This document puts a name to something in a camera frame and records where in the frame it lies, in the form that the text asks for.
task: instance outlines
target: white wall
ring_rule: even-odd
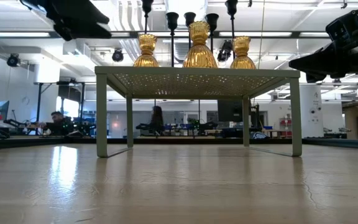
[[[11,68],[5,60],[0,59],[0,101],[9,100],[8,119],[14,118],[12,110],[15,110],[19,122],[26,119],[35,121],[38,98],[38,86],[34,85],[36,76],[36,72],[32,71],[27,76],[27,69]],[[42,95],[41,121],[50,121],[50,113],[56,107],[56,97],[56,86],[51,86]]]
[[[267,112],[267,124],[274,126],[275,129],[280,128],[280,118],[284,118],[286,114],[291,113],[290,102],[259,102],[260,111]],[[157,102],[163,111],[198,111],[197,101],[187,102]],[[134,111],[152,111],[154,101],[134,101]],[[125,101],[110,101],[107,103],[108,111],[126,111]],[[84,104],[85,111],[96,111],[95,101],[86,101]],[[201,102],[201,119],[206,120],[207,111],[217,111],[218,104],[215,101],[202,101]],[[340,102],[323,102],[323,125],[325,128],[332,129],[337,132],[338,128],[343,127],[342,120],[342,105]]]

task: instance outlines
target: ceiling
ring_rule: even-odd
[[[178,13],[192,11],[197,2],[207,2],[206,12],[219,14],[218,31],[230,31],[231,21],[222,0],[181,0],[174,11]],[[97,0],[93,1],[111,22],[105,28],[115,30],[143,30],[143,12],[141,1],[136,0]],[[337,0],[253,0],[252,7],[247,7],[248,1],[239,1],[235,15],[235,29],[237,31],[324,31],[327,24],[334,19],[358,9],[358,0],[347,1],[345,9],[341,9],[343,1]],[[165,20],[167,6],[164,0],[155,0],[153,10],[149,14],[149,31],[168,30]],[[30,11],[16,0],[0,0],[0,32],[51,32],[52,23],[40,13]],[[214,39],[214,54],[224,39]],[[91,49],[91,61],[96,65],[132,66],[132,57],[137,57],[139,51],[137,40],[129,39],[86,39],[85,44]],[[40,47],[59,60],[69,64],[70,72],[62,76],[92,77],[91,69],[76,63],[75,59],[65,55],[62,50],[62,39],[0,39],[0,47]],[[250,43],[249,56],[257,68],[264,69],[290,69],[288,61],[296,55],[310,54],[316,49],[330,43],[329,39],[260,39],[253,38]],[[124,60],[113,62],[111,59],[114,49],[122,48]],[[155,58],[161,66],[170,66],[169,39],[159,38],[155,49]],[[232,60],[219,63],[219,67],[229,67]],[[358,82],[358,76],[350,77],[346,82]],[[349,86],[343,90],[354,91],[357,86]],[[333,90],[333,86],[324,87]]]

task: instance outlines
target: desk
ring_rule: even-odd
[[[126,98],[127,148],[134,146],[132,99],[242,100],[243,142],[249,147],[249,99],[290,83],[293,120],[292,153],[302,154],[300,114],[300,72],[295,70],[250,70],[226,68],[112,67],[97,66],[96,125],[97,155],[109,157],[107,149],[107,85]]]

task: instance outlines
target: spotlight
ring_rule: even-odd
[[[225,40],[222,49],[219,51],[218,54],[218,62],[225,62],[227,61],[231,56],[231,50],[232,50],[232,44],[231,40]]]
[[[19,67],[21,64],[21,60],[19,59],[19,54],[11,54],[11,56],[7,59],[8,66],[10,67]]]
[[[124,60],[124,55],[122,54],[122,49],[114,49],[114,53],[112,55],[112,60],[115,62],[121,62]]]

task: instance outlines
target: shelf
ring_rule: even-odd
[[[300,76],[294,70],[96,67],[120,95],[137,99],[218,100],[254,97]]]

